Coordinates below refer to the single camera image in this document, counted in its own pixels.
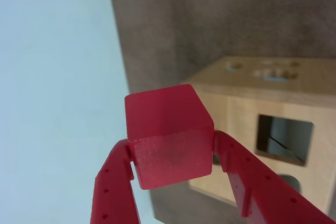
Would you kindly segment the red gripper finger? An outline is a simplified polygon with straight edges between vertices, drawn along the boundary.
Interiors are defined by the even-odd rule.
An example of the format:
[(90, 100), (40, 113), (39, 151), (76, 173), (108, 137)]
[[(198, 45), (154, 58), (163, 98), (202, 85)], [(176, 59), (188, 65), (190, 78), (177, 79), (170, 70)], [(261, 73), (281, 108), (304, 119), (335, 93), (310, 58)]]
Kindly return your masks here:
[(95, 178), (91, 223), (140, 223), (131, 187), (131, 161), (127, 140), (117, 142)]
[(333, 223), (247, 148), (215, 132), (217, 153), (237, 207), (248, 223)]

